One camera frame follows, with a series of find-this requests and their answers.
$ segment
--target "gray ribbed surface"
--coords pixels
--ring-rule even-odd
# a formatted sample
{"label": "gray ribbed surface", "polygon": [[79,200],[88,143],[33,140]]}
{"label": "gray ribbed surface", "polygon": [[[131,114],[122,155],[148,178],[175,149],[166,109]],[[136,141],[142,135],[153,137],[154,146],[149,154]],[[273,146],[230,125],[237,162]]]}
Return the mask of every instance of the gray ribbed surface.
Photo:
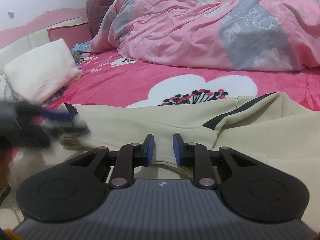
{"label": "gray ribbed surface", "polygon": [[27,219],[15,231],[24,240],[306,240],[314,234],[298,220],[262,225],[237,217],[214,191],[196,188],[188,179],[137,179],[130,188],[112,191],[81,220]]}

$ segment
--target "pink blanket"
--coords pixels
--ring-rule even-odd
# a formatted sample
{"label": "pink blanket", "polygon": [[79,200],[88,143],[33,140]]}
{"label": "pink blanket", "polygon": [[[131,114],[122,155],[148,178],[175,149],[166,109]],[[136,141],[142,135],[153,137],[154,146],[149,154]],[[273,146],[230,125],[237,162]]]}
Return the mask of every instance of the pink blanket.
{"label": "pink blanket", "polygon": [[320,65],[319,0],[116,0],[88,52],[229,70]]}
{"label": "pink blanket", "polygon": [[320,69],[301,72],[230,71],[136,62],[115,51],[81,63],[82,77],[50,104],[119,107],[194,104],[284,91],[297,103],[320,110]]}

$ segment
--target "blue cloth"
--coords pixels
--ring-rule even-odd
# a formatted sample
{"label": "blue cloth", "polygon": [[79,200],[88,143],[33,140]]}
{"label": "blue cloth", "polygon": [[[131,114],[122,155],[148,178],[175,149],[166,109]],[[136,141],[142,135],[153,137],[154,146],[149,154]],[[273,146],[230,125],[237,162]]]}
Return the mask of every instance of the blue cloth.
{"label": "blue cloth", "polygon": [[76,44],[73,46],[73,49],[71,51],[79,51],[81,53],[84,53],[89,48],[89,44],[90,44],[90,41],[86,41],[86,42],[81,43],[79,45]]}

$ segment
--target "pink pillow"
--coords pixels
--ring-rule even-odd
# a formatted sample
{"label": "pink pillow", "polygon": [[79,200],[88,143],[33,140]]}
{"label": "pink pillow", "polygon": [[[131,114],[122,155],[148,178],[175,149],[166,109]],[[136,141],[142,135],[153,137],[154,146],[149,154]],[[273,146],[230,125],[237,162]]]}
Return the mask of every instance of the pink pillow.
{"label": "pink pillow", "polygon": [[50,41],[64,39],[70,50],[73,49],[75,44],[92,40],[89,23],[51,28],[48,29],[48,36]]}

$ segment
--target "black stripe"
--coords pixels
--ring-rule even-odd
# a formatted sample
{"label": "black stripe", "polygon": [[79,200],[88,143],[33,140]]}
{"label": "black stripe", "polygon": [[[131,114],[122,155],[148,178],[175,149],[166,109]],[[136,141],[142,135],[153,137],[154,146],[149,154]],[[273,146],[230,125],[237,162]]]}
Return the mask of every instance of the black stripe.
{"label": "black stripe", "polygon": [[251,101],[249,102],[246,102],[245,104],[243,104],[242,106],[240,106],[239,108],[233,110],[233,111],[230,111],[228,113],[225,113],[225,114],[220,114],[212,119],[210,119],[208,122],[204,123],[202,126],[204,127],[207,127],[211,130],[214,130],[217,126],[217,124],[223,119],[225,118],[226,116],[228,115],[232,115],[232,114],[237,114],[239,112],[242,112],[242,111],[245,111],[247,110],[249,107],[253,106],[254,104],[258,103],[259,101],[261,101],[262,99],[274,94],[276,92],[273,92],[273,93],[270,93],[270,94],[266,94],[266,95],[263,95],[261,97],[258,97],[258,98],[255,98],[255,99],[252,99]]}
{"label": "black stripe", "polygon": [[66,106],[66,109],[68,110],[69,114],[72,116],[72,118],[78,114],[78,111],[77,109],[73,106],[73,105],[70,105],[70,104],[67,104],[65,103],[64,104]]}
{"label": "black stripe", "polygon": [[2,202],[4,201],[4,199],[9,195],[11,188],[9,186],[7,186],[7,188],[4,190],[4,192],[2,192],[1,196],[0,196],[0,206],[2,204]]}

